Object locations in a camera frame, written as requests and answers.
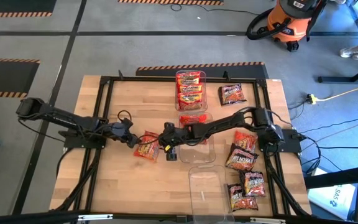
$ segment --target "snack bag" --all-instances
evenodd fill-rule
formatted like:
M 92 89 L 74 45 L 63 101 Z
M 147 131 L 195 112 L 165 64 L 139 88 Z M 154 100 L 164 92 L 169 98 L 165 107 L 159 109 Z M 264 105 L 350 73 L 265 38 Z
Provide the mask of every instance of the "snack bag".
M 179 122 L 180 127 L 184 127 L 186 124 L 194 124 L 194 123 L 205 123 L 208 118 L 207 114 L 186 114 L 180 115 Z M 207 144 L 207 139 L 201 141 L 199 144 Z
M 258 171 L 240 171 L 240 180 L 243 185 L 242 195 L 245 197 L 264 197 L 264 175 Z
M 147 134 L 150 136 L 142 137 L 141 144 L 154 141 L 158 138 L 158 134 L 155 134 L 155 133 L 152 133 L 149 131 L 145 131 L 144 134 Z M 139 145 L 139 147 L 134 152 L 134 156 L 144 157 L 147 159 L 151 159 L 155 162 L 158 157 L 159 149 L 160 149 L 160 145 L 158 144 L 158 141 L 152 142 L 150 144 Z
M 194 93 L 202 90 L 202 84 L 180 85 L 178 93 Z
M 177 74 L 178 85 L 195 85 L 200 84 L 201 72 L 185 72 Z
M 181 110 L 200 109 L 203 102 L 203 92 L 179 93 L 178 104 Z
M 242 93 L 240 83 L 219 87 L 218 95 L 222 106 L 247 101 Z
M 258 158 L 258 154 L 247 151 L 235 144 L 231 144 L 230 154 L 226 161 L 226 167 L 235 170 L 250 171 Z
M 258 136 L 252 134 L 246 134 L 240 131 L 234 133 L 234 144 L 250 152 L 255 152 L 255 144 L 257 140 Z
M 258 204 L 254 197 L 243 197 L 241 184 L 228 185 L 230 206 L 232 211 L 240 209 L 258 210 Z

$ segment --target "concrete floor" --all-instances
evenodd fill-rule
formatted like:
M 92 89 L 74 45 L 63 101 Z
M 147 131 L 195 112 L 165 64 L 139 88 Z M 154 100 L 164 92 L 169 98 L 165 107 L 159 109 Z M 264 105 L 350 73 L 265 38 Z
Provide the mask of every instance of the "concrete floor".
M 80 0 L 58 1 L 50 18 L 0 18 L 0 30 L 70 31 Z M 269 0 L 227 0 L 224 8 L 262 12 L 272 7 Z M 245 31 L 254 16 L 237 12 L 204 12 L 184 6 L 173 12 L 156 4 L 119 4 L 111 0 L 88 0 L 80 24 L 81 31 L 133 30 L 215 30 Z M 346 6 L 329 4 L 312 31 L 355 32 L 357 27 Z M 48 99 L 60 68 L 68 37 L 0 37 L 0 58 L 41 59 L 29 96 Z M 341 58 L 339 49 L 358 44 L 358 37 L 312 37 L 301 41 L 298 52 L 289 53 L 271 40 L 251 41 L 245 37 L 218 36 L 120 36 L 77 37 L 68 62 L 57 107 L 73 111 L 83 75 L 134 75 L 137 67 L 189 63 L 263 61 L 270 78 L 282 79 L 288 104 L 299 102 L 306 93 L 325 98 L 358 85 L 316 83 L 319 75 L 350 76 L 358 72 L 358 61 Z M 19 184 L 28 163 L 35 134 L 17 123 L 14 112 L 19 100 L 0 99 L 0 215 L 11 212 Z M 300 131 L 358 118 L 358 92 L 329 102 L 305 106 L 293 121 Z M 39 123 L 29 123 L 37 128 Z M 319 139 L 345 124 L 308 133 Z M 61 128 L 50 125 L 48 134 L 59 137 Z M 321 146 L 358 146 L 358 127 L 320 143 Z M 25 213 L 48 210 L 55 183 L 55 169 L 62 144 L 46 139 L 24 206 Z M 307 149 L 302 160 L 316 156 Z M 323 154 L 342 169 L 358 167 L 358 150 L 326 149 Z M 336 170 L 322 159 L 321 167 Z

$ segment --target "transparent plastic bin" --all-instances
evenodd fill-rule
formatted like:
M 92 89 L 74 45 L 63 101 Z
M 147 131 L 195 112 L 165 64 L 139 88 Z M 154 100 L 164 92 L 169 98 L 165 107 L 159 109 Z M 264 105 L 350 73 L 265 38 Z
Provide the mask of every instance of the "transparent plastic bin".
M 194 223 L 234 223 L 223 166 L 193 167 L 189 182 Z
M 196 112 L 196 113 L 181 113 L 179 114 L 179 128 L 183 128 L 180 121 L 181 116 L 200 116 L 206 115 L 205 123 L 213 121 L 212 115 L 207 112 Z M 198 120 L 190 121 L 190 123 L 197 123 Z M 188 146 L 186 144 L 177 147 L 179 151 L 179 158 L 184 163 L 202 164 L 215 161 L 216 155 L 214 150 L 214 136 L 212 135 L 206 140 L 206 144 L 202 142 L 196 146 Z
M 192 112 L 199 112 L 199 111 L 206 111 L 208 108 L 208 104 L 206 102 L 206 74 L 203 71 L 196 71 L 196 70 L 180 70 L 177 72 L 178 74 L 182 74 L 182 73 L 187 73 L 187 72 L 200 72 L 200 84 L 202 84 L 201 86 L 201 91 L 203 92 L 202 95 L 202 103 L 201 103 L 201 108 L 198 109 L 193 109 L 193 110 L 183 110 L 179 108 L 179 103 L 178 103 L 178 80 L 175 80 L 175 108 L 177 109 L 177 111 L 192 111 Z

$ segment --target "wooden table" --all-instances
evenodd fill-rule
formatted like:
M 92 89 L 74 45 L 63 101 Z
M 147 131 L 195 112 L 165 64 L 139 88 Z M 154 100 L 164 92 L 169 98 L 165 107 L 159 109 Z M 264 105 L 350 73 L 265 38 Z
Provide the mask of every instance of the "wooden table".
M 100 76 L 85 76 L 78 95 L 75 114 L 92 116 L 94 102 L 98 92 Z M 221 107 L 217 89 L 224 83 L 207 83 L 208 110 L 214 119 L 220 119 L 233 114 L 245 106 L 255 106 L 255 97 L 251 84 L 242 84 L 243 92 L 248 102 Z M 110 122 L 117 120 L 120 110 L 128 110 L 132 114 L 134 123 L 131 132 L 140 136 L 145 130 L 161 133 L 164 122 L 177 124 L 178 114 L 175 102 L 175 83 L 173 82 L 114 82 L 109 110 Z M 287 103 L 280 80 L 267 80 L 267 88 L 272 110 L 284 120 L 289 121 Z M 259 91 L 263 102 L 262 90 Z M 275 124 L 288 128 L 288 125 L 274 117 Z M 212 163 L 223 166 L 229 148 L 233 142 L 235 129 L 214 135 L 216 160 Z M 191 215 L 191 200 L 189 186 L 189 170 L 197 164 L 185 164 L 180 160 L 168 162 L 161 151 L 157 162 L 133 156 L 135 149 L 125 144 L 108 140 L 106 148 L 102 150 L 99 163 L 92 212 L 106 213 L 143 213 L 143 214 L 187 214 Z M 73 190 L 80 176 L 84 149 L 72 150 L 62 161 L 60 172 L 55 184 L 50 208 L 58 207 Z M 255 150 L 260 157 L 253 170 L 260 170 L 265 174 L 265 164 L 262 153 Z M 281 161 L 285 176 L 285 183 L 296 201 L 308 213 L 311 213 L 305 182 L 299 159 L 290 153 L 281 153 Z M 236 171 L 225 168 L 226 179 L 229 184 L 238 183 Z M 233 215 L 239 216 L 272 216 L 269 188 L 266 197 L 257 198 L 259 211 L 238 210 Z M 276 186 L 278 209 L 283 213 L 281 195 Z M 81 206 L 85 206 L 87 186 L 82 196 Z

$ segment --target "orange shop vacuum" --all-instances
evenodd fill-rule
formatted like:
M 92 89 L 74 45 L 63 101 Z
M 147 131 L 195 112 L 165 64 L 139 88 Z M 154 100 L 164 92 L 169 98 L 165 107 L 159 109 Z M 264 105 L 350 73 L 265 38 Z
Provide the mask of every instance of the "orange shop vacuum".
M 273 37 L 274 42 L 287 44 L 290 52 L 299 48 L 298 40 L 306 36 L 310 39 L 310 30 L 323 11 L 328 0 L 277 0 L 273 9 L 269 9 L 255 17 L 247 29 L 250 40 Z M 252 29 L 267 17 L 267 26 L 257 32 Z

